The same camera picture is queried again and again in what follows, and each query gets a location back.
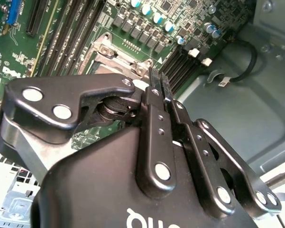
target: motherboard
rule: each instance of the motherboard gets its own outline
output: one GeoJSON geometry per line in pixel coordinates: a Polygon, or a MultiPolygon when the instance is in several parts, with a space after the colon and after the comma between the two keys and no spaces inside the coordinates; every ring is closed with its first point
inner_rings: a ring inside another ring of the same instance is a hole
{"type": "MultiPolygon", "coordinates": [[[[176,94],[249,20],[251,2],[0,0],[0,104],[15,78],[122,73],[148,82],[152,67],[167,74],[176,94]]],[[[73,147],[118,128],[79,133],[73,147]]]]}

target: blue connector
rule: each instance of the blue connector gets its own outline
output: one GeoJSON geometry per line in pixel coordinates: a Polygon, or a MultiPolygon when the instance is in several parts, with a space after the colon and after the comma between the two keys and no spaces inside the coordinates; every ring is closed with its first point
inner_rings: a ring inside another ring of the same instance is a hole
{"type": "Polygon", "coordinates": [[[9,8],[9,17],[6,21],[9,25],[14,25],[17,22],[21,3],[22,0],[12,0],[9,8]]]}

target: capacitor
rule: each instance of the capacitor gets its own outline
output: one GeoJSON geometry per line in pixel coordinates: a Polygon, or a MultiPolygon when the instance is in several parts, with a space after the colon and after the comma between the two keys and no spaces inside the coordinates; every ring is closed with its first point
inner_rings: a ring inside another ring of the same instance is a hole
{"type": "Polygon", "coordinates": [[[176,42],[179,45],[184,44],[184,38],[181,36],[176,36],[176,42]]]}
{"type": "Polygon", "coordinates": [[[132,5],[132,7],[136,8],[140,5],[140,1],[139,0],[131,0],[131,5],[132,5]]]}
{"type": "Polygon", "coordinates": [[[165,30],[167,32],[171,32],[174,29],[174,25],[172,22],[170,22],[169,20],[165,23],[165,30]]]}
{"type": "Polygon", "coordinates": [[[210,34],[215,30],[215,26],[213,26],[211,23],[205,23],[203,29],[210,34]]]}
{"type": "Polygon", "coordinates": [[[216,6],[209,7],[209,14],[214,14],[216,12],[216,6]]]}
{"type": "Polygon", "coordinates": [[[215,29],[213,32],[212,32],[212,37],[214,38],[214,39],[217,39],[218,37],[220,37],[220,31],[219,30],[217,30],[217,29],[215,29]]]}
{"type": "Polygon", "coordinates": [[[143,4],[142,8],[141,8],[142,14],[143,15],[149,15],[151,12],[151,7],[149,4],[143,4]]]}
{"type": "Polygon", "coordinates": [[[159,24],[161,22],[161,20],[162,20],[161,14],[158,12],[154,13],[154,15],[153,15],[154,23],[159,24]]]}

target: printed logo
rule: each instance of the printed logo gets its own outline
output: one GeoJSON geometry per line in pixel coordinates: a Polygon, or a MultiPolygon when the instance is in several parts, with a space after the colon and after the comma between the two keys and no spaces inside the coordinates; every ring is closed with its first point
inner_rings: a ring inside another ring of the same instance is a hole
{"type": "MultiPolygon", "coordinates": [[[[136,212],[134,212],[131,208],[127,210],[129,213],[128,219],[127,219],[127,228],[135,228],[132,226],[132,223],[135,219],[140,221],[142,228],[154,228],[153,218],[148,217],[148,220],[146,221],[144,217],[136,212]]],[[[158,228],[164,228],[163,221],[158,221],[158,228]]],[[[180,228],[179,226],[172,224],[168,228],[180,228]]]]}

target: ram slot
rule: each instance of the ram slot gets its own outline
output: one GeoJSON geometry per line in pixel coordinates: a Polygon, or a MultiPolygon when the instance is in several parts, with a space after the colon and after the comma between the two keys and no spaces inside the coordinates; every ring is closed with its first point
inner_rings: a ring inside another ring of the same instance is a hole
{"type": "Polygon", "coordinates": [[[59,18],[56,22],[57,28],[55,29],[54,34],[50,38],[50,44],[49,44],[48,48],[46,49],[46,52],[44,54],[43,59],[40,61],[40,64],[38,67],[37,77],[46,76],[45,72],[47,71],[47,67],[48,67],[48,64],[49,64],[51,57],[53,55],[54,48],[57,44],[57,41],[59,39],[59,35],[60,35],[60,33],[64,27],[64,24],[66,22],[66,18],[70,13],[70,9],[71,9],[73,2],[74,2],[74,0],[68,0],[68,1],[64,1],[64,3],[63,3],[62,9],[60,11],[59,18]]]}
{"type": "Polygon", "coordinates": [[[91,12],[93,7],[94,7],[93,1],[90,1],[89,5],[84,9],[83,13],[80,14],[78,18],[78,26],[76,26],[76,29],[73,32],[72,37],[70,38],[71,42],[69,42],[67,47],[65,48],[64,54],[60,60],[60,64],[56,69],[57,74],[60,75],[62,70],[65,68],[67,60],[72,53],[72,50],[76,46],[76,43],[80,39],[82,33],[85,31],[87,27],[87,21],[89,19],[89,12],[91,12]]]}
{"type": "Polygon", "coordinates": [[[38,33],[46,5],[47,1],[34,1],[28,17],[28,24],[26,29],[28,35],[34,37],[38,33]]]}
{"type": "Polygon", "coordinates": [[[60,33],[58,39],[56,41],[55,47],[53,48],[53,53],[50,58],[49,66],[46,72],[46,75],[53,76],[53,72],[57,68],[60,63],[60,59],[63,56],[64,49],[70,40],[70,36],[72,35],[72,31],[74,29],[74,23],[76,21],[76,15],[80,13],[82,7],[86,4],[87,0],[73,0],[71,5],[71,12],[67,17],[66,22],[60,29],[60,33]]]}
{"type": "Polygon", "coordinates": [[[94,7],[91,10],[90,14],[89,14],[89,22],[88,25],[86,27],[86,29],[82,32],[82,35],[80,36],[80,42],[78,45],[75,45],[74,49],[75,53],[73,56],[71,56],[71,58],[69,58],[71,61],[68,64],[68,68],[66,70],[66,74],[71,74],[76,66],[76,62],[79,59],[83,48],[85,47],[87,41],[89,40],[90,36],[91,36],[91,31],[93,31],[95,24],[105,6],[106,0],[97,0],[94,2],[94,7]]]}

